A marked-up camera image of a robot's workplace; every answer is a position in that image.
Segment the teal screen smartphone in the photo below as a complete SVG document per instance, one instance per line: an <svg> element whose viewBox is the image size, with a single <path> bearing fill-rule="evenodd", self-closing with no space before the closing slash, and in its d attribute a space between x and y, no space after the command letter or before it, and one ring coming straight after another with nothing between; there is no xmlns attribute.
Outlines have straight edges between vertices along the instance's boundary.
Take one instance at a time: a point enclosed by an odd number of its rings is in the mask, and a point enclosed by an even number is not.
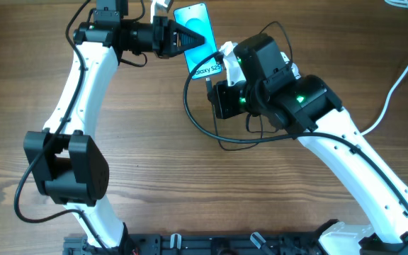
<svg viewBox="0 0 408 255"><path fill-rule="evenodd" d="M208 60L195 72L193 69L203 59L217 52L215 36L205 3L198 3L174 10L174 18L177 23L202 35L205 43L199 47L184 52L188 70L193 74L192 79L201 79L222 72L222 67L215 59Z"/></svg>

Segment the white power strip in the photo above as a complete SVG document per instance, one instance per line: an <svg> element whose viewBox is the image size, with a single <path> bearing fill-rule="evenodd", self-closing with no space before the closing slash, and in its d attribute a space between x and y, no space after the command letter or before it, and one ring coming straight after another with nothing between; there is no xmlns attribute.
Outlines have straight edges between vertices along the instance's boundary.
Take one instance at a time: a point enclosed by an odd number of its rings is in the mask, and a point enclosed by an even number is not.
<svg viewBox="0 0 408 255"><path fill-rule="evenodd" d="M281 52L281 56L282 56L284 62L285 62L286 64L289 64L290 59L288 58L288 56L287 56L284 52ZM299 78L301 77L301 75L300 75L300 73L299 73L298 66L297 66L295 63L292 63L291 69L292 69L292 71L293 71L294 77L295 77L296 79L299 79Z"/></svg>

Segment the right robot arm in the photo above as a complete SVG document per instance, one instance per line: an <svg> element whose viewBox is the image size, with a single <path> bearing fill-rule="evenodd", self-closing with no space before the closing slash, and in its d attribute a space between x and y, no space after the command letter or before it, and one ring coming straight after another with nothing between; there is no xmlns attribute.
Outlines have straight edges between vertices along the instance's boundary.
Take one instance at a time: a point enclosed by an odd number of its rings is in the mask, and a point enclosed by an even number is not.
<svg viewBox="0 0 408 255"><path fill-rule="evenodd" d="M318 156L356 199L368 225L334 222L317 236L328 254L408 254L408 187L368 144L339 97L300 76L265 33L219 50L227 78L208 98L216 116L264 116Z"/></svg>

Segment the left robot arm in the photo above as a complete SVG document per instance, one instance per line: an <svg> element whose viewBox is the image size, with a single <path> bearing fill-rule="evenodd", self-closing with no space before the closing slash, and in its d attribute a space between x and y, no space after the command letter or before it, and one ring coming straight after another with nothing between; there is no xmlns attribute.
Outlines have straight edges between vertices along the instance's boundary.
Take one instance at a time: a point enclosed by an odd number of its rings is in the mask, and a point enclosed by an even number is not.
<svg viewBox="0 0 408 255"><path fill-rule="evenodd" d="M83 227L85 237L68 239L66 254L138 254L106 195L109 166L94 142L98 114L124 52L168 59L205 39L165 16L152 16L148 23L128 18L126 1L98 1L87 20L65 35L74 52L72 67L42 130L25 136L25 175Z"/></svg>

